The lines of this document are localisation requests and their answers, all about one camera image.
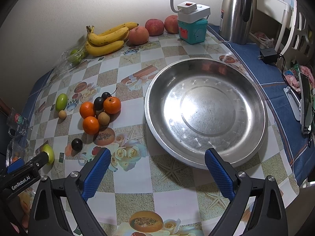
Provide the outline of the green mango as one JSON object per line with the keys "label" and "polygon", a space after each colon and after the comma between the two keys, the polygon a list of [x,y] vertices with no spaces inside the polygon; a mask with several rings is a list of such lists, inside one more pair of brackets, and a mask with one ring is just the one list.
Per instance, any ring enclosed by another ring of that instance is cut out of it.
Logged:
{"label": "green mango", "polygon": [[48,164],[53,164],[55,161],[55,153],[52,147],[49,144],[45,144],[42,146],[42,152],[45,152],[48,155]]}
{"label": "green mango", "polygon": [[68,97],[65,93],[61,93],[56,100],[55,109],[56,111],[64,110],[67,106]]}

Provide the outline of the small tan longan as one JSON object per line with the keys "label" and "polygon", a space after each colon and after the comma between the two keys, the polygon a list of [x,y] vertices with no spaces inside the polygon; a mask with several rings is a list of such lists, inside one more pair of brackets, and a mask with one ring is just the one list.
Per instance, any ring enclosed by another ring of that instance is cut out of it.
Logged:
{"label": "small tan longan", "polygon": [[59,113],[58,113],[58,117],[59,117],[59,119],[61,119],[61,120],[66,119],[66,117],[67,117],[66,111],[60,110]]}

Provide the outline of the orange tangerine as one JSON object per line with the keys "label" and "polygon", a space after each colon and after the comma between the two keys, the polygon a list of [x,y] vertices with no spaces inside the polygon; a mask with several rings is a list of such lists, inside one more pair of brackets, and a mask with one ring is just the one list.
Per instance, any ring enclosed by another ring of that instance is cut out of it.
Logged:
{"label": "orange tangerine", "polygon": [[79,112],[83,119],[87,117],[94,117],[95,116],[94,104],[91,102],[82,103]]}
{"label": "orange tangerine", "polygon": [[108,97],[103,102],[103,108],[108,114],[116,114],[121,111],[121,101],[115,96]]}
{"label": "orange tangerine", "polygon": [[83,130],[88,135],[95,135],[99,132],[100,124],[97,118],[88,116],[83,120]]}

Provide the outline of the larger tan longan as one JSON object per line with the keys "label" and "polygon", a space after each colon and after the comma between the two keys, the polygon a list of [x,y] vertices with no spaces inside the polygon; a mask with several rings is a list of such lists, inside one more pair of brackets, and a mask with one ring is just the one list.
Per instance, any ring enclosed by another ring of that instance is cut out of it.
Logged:
{"label": "larger tan longan", "polygon": [[99,124],[106,126],[110,122],[110,115],[103,111],[98,115],[98,121]]}

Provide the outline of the black plum with stem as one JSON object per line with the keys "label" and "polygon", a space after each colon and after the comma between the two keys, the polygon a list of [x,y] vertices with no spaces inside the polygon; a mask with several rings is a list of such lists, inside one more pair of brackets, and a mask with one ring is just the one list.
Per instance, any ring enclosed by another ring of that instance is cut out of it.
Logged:
{"label": "black plum with stem", "polygon": [[103,100],[106,100],[107,98],[110,98],[113,96],[113,94],[116,92],[117,89],[115,89],[115,91],[113,93],[110,92],[103,92],[103,94],[101,95],[101,97],[103,98]]}

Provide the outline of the large steel bowl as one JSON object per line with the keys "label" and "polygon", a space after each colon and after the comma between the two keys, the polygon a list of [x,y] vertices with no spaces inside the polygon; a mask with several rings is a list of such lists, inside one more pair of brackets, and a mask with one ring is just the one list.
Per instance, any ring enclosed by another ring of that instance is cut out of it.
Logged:
{"label": "large steel bowl", "polygon": [[263,145],[268,115],[258,86],[218,60],[190,58],[163,68],[145,94],[145,119],[158,144],[173,158],[205,169],[213,148],[238,167]]}

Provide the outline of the white phone stand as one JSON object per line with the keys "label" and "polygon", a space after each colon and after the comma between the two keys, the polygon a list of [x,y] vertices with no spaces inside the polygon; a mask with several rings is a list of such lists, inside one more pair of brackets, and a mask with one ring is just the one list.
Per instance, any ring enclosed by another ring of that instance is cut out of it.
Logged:
{"label": "white phone stand", "polygon": [[301,120],[301,101],[290,86],[283,89],[285,96],[291,106],[295,119],[299,122]]}

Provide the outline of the blue plaid cloth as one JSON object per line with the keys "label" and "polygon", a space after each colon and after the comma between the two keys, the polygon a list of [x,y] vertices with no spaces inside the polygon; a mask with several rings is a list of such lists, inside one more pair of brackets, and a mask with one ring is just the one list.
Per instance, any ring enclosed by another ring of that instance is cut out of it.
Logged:
{"label": "blue plaid cloth", "polygon": [[260,48],[252,41],[239,45],[226,41],[219,35],[219,27],[208,25],[210,33],[221,41],[244,65],[253,81],[259,86],[278,126],[284,152],[294,173],[298,186],[314,169],[314,141],[301,132],[301,124],[293,114],[284,93],[285,84],[280,70],[258,59]]}

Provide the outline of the pink snack bag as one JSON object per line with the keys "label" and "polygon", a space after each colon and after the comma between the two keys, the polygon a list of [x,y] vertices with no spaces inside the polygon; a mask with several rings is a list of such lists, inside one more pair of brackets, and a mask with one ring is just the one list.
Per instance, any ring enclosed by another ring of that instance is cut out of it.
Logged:
{"label": "pink snack bag", "polygon": [[297,93],[301,92],[300,74],[304,74],[309,79],[311,91],[314,89],[314,76],[310,68],[304,65],[293,65],[290,69],[284,72],[284,77],[290,87]]}

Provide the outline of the black smartphone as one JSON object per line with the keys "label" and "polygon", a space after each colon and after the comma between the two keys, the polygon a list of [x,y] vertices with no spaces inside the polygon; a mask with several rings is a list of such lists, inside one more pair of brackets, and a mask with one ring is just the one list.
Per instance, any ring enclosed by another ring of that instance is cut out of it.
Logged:
{"label": "black smartphone", "polygon": [[307,135],[312,130],[312,104],[311,104],[311,87],[309,79],[304,74],[301,78],[301,132]]}

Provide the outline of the yellow banana bunch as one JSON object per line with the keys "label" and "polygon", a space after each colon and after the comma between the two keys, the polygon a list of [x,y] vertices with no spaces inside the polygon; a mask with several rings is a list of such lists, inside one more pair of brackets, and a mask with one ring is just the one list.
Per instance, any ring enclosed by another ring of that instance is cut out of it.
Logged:
{"label": "yellow banana bunch", "polygon": [[116,52],[128,41],[130,31],[138,26],[138,23],[127,22],[99,35],[94,33],[94,26],[86,26],[87,40],[84,48],[92,56],[104,56]]}

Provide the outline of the teal plastic box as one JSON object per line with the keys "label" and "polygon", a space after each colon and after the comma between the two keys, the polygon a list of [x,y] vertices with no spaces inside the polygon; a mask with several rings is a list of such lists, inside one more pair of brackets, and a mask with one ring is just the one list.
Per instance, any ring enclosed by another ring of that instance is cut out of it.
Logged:
{"label": "teal plastic box", "polygon": [[202,18],[194,23],[178,21],[179,37],[189,44],[205,41],[208,21]]}

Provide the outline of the peach coloured apple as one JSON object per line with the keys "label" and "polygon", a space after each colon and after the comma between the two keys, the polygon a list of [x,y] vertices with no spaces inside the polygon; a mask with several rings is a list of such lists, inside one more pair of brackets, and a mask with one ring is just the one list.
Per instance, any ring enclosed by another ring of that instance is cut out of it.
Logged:
{"label": "peach coloured apple", "polygon": [[131,29],[129,32],[129,43],[132,45],[142,45],[149,40],[149,32],[143,26]]}

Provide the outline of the white shelf rack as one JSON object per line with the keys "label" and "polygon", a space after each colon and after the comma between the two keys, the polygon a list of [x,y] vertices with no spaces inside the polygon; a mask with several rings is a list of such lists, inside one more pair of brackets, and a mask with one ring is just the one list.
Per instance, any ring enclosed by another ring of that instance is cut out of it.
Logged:
{"label": "white shelf rack", "polygon": [[308,64],[314,56],[314,19],[297,0],[254,0],[250,37],[293,61]]}

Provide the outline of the red apple middle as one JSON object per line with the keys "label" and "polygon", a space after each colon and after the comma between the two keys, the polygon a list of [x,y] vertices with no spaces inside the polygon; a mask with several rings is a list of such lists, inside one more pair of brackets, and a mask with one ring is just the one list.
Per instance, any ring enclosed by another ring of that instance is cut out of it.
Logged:
{"label": "red apple middle", "polygon": [[160,19],[149,19],[145,23],[149,36],[160,36],[164,32],[164,23]]}

